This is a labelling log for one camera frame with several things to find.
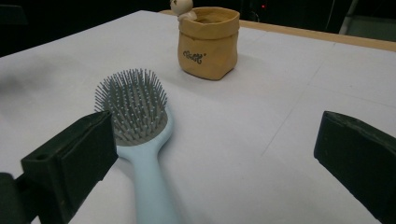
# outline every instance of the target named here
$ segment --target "light blue hairbrush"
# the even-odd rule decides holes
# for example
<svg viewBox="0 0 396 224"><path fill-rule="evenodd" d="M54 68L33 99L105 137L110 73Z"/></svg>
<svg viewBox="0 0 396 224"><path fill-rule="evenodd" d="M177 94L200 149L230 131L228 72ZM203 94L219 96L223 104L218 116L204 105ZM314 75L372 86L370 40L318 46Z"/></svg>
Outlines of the light blue hairbrush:
<svg viewBox="0 0 396 224"><path fill-rule="evenodd" d="M134 166L138 224L178 224L177 210L158 163L158 152L173 131L167 98L154 73L129 70L100 83L95 110L109 110L117 153Z"/></svg>

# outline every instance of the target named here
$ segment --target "white table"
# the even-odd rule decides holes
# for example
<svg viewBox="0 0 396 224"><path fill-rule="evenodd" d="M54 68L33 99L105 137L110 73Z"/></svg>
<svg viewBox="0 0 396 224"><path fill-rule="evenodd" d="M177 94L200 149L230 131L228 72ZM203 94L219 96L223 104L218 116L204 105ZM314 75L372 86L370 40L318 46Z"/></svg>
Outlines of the white table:
<svg viewBox="0 0 396 224"><path fill-rule="evenodd" d="M103 78L157 73L176 119L160 154L186 224L379 223L313 157L324 110L396 136L396 53L241 28L221 81L185 74L175 17L139 11L0 59L0 171L91 114ZM118 160L71 223L135 223Z"/></svg>

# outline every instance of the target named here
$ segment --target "dark background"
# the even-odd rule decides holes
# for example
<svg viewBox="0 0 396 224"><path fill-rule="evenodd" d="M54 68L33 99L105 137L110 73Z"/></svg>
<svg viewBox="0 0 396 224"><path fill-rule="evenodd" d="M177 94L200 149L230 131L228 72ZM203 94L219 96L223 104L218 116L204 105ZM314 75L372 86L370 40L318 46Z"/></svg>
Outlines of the dark background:
<svg viewBox="0 0 396 224"><path fill-rule="evenodd" d="M241 19L338 33L352 0L194 0L195 7L227 7ZM394 0L360 0L361 15L395 17ZM169 9L169 0L0 0L0 57L29 49L137 10Z"/></svg>

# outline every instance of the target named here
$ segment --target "rolled bag rim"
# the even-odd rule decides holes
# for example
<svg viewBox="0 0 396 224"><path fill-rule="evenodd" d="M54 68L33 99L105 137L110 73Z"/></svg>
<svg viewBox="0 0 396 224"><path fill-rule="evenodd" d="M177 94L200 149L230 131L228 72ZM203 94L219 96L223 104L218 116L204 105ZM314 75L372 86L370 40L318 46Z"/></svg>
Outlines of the rolled bag rim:
<svg viewBox="0 0 396 224"><path fill-rule="evenodd" d="M239 30L239 12L224 7L196 7L192 9L197 18L207 16L224 16L224 21L202 23L198 21L183 20L179 23L179 31L187 36L197 39L222 39L234 35Z"/></svg>

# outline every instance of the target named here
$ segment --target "gray bristle pad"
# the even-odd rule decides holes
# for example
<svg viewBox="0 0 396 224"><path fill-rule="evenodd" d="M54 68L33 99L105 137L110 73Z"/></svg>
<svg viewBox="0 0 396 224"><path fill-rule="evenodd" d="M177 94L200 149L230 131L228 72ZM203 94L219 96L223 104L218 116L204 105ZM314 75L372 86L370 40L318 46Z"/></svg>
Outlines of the gray bristle pad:
<svg viewBox="0 0 396 224"><path fill-rule="evenodd" d="M107 77L95 92L95 111L113 114L114 134L120 146L149 141L166 125L166 93L151 71L128 70Z"/></svg>

